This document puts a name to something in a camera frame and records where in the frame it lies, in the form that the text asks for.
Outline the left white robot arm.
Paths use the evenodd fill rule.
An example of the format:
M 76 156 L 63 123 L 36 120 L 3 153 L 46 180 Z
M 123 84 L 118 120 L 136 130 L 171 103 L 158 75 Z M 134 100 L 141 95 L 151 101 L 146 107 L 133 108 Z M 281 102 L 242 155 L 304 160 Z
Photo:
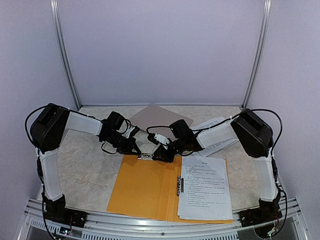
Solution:
M 106 119 L 80 113 L 69 108 L 49 103 L 39 107 L 40 114 L 30 127 L 30 140 L 39 158 L 43 181 L 43 201 L 46 211 L 63 223 L 70 218 L 65 207 L 58 172 L 58 151 L 68 131 L 97 136 L 102 144 L 108 143 L 122 155 L 139 155 L 135 135 L 139 127 L 118 112 L 111 112 Z

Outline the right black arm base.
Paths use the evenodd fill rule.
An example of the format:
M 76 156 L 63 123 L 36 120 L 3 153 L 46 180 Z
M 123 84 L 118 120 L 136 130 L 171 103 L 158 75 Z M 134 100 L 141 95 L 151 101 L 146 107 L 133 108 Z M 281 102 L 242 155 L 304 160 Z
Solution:
M 259 199 L 259 206 L 239 212 L 242 227 L 249 227 L 280 219 L 283 215 L 279 206 L 280 199 L 276 197 L 273 201 Z

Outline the pink-brown file folder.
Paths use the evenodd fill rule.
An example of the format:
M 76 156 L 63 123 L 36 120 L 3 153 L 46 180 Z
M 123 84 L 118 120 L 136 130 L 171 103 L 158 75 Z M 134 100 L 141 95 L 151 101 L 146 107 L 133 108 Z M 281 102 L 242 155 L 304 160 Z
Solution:
M 174 105 L 149 105 L 138 111 L 129 120 L 140 130 L 147 133 L 147 128 L 152 126 L 169 126 L 178 120 L 184 120 L 190 127 L 194 120 L 188 115 L 188 108 Z

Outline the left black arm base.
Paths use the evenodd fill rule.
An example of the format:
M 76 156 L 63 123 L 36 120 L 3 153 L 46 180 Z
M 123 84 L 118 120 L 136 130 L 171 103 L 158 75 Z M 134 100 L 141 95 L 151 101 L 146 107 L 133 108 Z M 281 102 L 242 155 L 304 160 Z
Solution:
M 64 225 L 84 228 L 88 213 L 82 210 L 76 210 L 66 207 L 66 199 L 63 194 L 57 200 L 50 200 L 44 194 L 45 204 L 44 218 Z

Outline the white printed sheet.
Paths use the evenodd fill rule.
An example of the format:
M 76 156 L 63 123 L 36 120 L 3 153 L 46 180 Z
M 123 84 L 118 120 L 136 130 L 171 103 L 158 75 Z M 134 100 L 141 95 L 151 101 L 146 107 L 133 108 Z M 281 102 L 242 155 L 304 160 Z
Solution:
M 231 221 L 227 163 L 222 158 L 182 158 L 177 215 L 183 220 Z

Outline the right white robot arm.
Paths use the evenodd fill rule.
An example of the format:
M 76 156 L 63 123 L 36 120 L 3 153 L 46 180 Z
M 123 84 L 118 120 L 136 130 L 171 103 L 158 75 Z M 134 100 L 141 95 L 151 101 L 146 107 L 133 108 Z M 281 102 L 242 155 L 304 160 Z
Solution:
M 256 218 L 266 222 L 279 210 L 280 191 L 276 184 L 277 166 L 272 128 L 256 113 L 259 109 L 243 109 L 213 126 L 191 129 L 180 119 L 168 126 L 175 140 L 158 133 L 147 132 L 147 139 L 158 146 L 153 159 L 171 163 L 175 155 L 200 152 L 214 144 L 238 139 L 246 154 L 253 158 L 260 187 Z

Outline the orange folder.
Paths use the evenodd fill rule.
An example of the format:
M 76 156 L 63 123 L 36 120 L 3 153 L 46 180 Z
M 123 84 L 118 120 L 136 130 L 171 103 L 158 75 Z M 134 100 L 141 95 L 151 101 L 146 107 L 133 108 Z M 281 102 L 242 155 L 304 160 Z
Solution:
M 153 220 L 203 224 L 204 220 L 178 216 L 178 176 L 182 157 L 172 163 L 125 155 L 107 206 L 107 212 Z

